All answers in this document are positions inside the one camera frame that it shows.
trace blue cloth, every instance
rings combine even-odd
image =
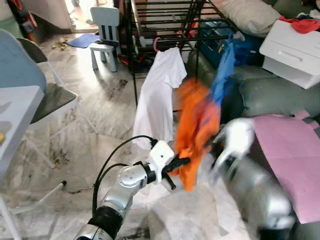
[[[89,47],[90,44],[94,43],[99,39],[100,39],[99,35],[85,33],[85,34],[82,34],[80,37],[77,37],[71,41],[68,41],[67,44],[75,48],[85,49]]]
[[[230,90],[230,87],[234,85],[230,75],[234,72],[235,61],[234,44],[231,38],[229,38],[228,45],[221,58],[217,74],[211,86],[211,98],[218,106],[221,106],[227,90]]]

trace blue mat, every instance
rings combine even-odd
[[[75,47],[75,48],[85,49],[90,44],[94,43],[95,41],[97,41],[99,39],[100,39],[99,35],[85,33],[85,34],[81,35],[80,37],[77,37],[71,41],[68,41],[67,44],[69,44],[70,46]]]

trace chair leg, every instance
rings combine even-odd
[[[107,62],[107,58],[104,51],[100,51],[100,58],[101,58],[101,62],[103,63]]]
[[[110,63],[110,71],[116,72],[117,66],[116,66],[114,54],[112,52],[108,52],[108,58],[109,58],[109,63]]]
[[[8,225],[10,232],[13,236],[14,240],[22,240],[22,237],[20,236],[18,229],[14,223],[14,220],[11,217],[11,213],[2,197],[2,195],[0,195],[0,211],[2,213],[2,216],[6,222],[6,224]]]
[[[65,89],[67,89],[67,86],[65,85],[64,81],[62,81],[62,79],[59,77],[57,71],[54,69],[54,67],[51,65],[51,63],[49,61],[47,61],[47,64],[49,65],[51,72],[53,73],[55,83],[58,85],[61,85]]]
[[[47,193],[43,198],[41,198],[36,203],[29,205],[29,206],[18,206],[15,208],[9,208],[9,211],[12,214],[20,214],[27,211],[31,211],[39,206],[41,206],[48,198],[50,198],[52,195],[54,195],[56,192],[62,190],[62,188],[67,184],[67,181],[62,181],[58,186],[56,186],[54,189],[52,189],[49,193]]]
[[[97,59],[96,59],[96,56],[95,56],[95,51],[93,49],[90,49],[90,50],[91,50],[92,68],[93,69],[98,69]]]
[[[91,126],[91,128],[93,129],[94,133],[95,134],[98,134],[98,131],[97,131],[97,128],[95,127],[95,125],[90,121],[86,111],[83,109],[83,107],[78,104],[78,109],[79,109],[79,112],[83,115],[84,119],[88,122],[88,124]]]
[[[46,163],[49,165],[49,167],[52,169],[56,168],[56,165],[52,161],[50,161],[50,159],[39,150],[39,148],[34,144],[34,142],[26,134],[24,136],[25,136],[27,142],[37,152],[37,154],[39,154],[46,161]]]
[[[121,61],[120,61],[120,59],[118,58],[119,54],[121,54],[120,46],[118,46],[118,47],[116,48],[116,60],[117,60],[117,62],[120,64]]]

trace marble floor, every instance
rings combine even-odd
[[[51,64],[67,88],[77,93],[89,118],[97,126],[94,134],[80,119],[61,134],[49,139],[75,118],[73,110],[48,126],[27,134],[57,165],[50,169],[23,139],[11,162],[0,191],[9,207],[26,206],[40,199],[62,180],[66,188],[41,207],[13,218],[25,240],[73,239],[91,217],[92,187],[104,160],[123,140],[129,138],[135,119],[136,105],[132,76],[124,65],[112,73],[99,62],[93,70],[89,49],[52,49],[59,37],[41,45]],[[48,79],[53,76],[42,68]],[[138,90],[143,84],[137,80]],[[128,144],[111,161],[129,163],[143,161],[148,153]],[[102,182],[101,200],[116,171]],[[3,218],[0,218],[0,239],[12,239]],[[163,185],[148,185],[133,200],[118,240],[255,240],[255,234],[241,220],[233,199],[222,182],[214,188],[206,183],[193,192],[178,187],[168,192]]]

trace small white chair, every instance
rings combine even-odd
[[[95,56],[95,51],[98,51],[100,52],[101,61],[106,62],[108,59],[110,71],[116,72],[117,61],[114,57],[114,51],[116,50],[117,55],[120,54],[119,41],[117,41],[116,35],[116,27],[119,25],[119,9],[110,6],[95,6],[90,11],[94,24],[99,27],[100,39],[118,43],[118,47],[97,43],[90,44],[92,68],[98,69]]]
[[[40,48],[35,45],[33,42],[24,39],[17,38],[21,43],[23,49],[29,55],[29,57],[38,65],[47,64],[53,74],[54,80],[56,83],[48,83],[46,85],[46,93],[38,106],[34,117],[30,123],[30,129],[36,129],[41,126],[45,126],[51,120],[56,119],[62,114],[68,112],[71,109],[77,108],[87,123],[92,127],[95,133],[97,129],[94,124],[88,118],[86,112],[81,107],[79,103],[79,97],[76,93],[67,89],[65,83],[57,74],[56,70],[53,68],[51,63],[48,61],[45,54],[40,50]],[[71,124],[75,123],[79,119],[75,119],[70,122],[67,126],[50,136],[50,139],[60,134],[63,130],[68,128]],[[27,142],[34,148],[34,150],[46,161],[46,163],[51,167],[55,168],[55,164],[50,161],[50,159],[42,153],[38,146],[25,134]]]

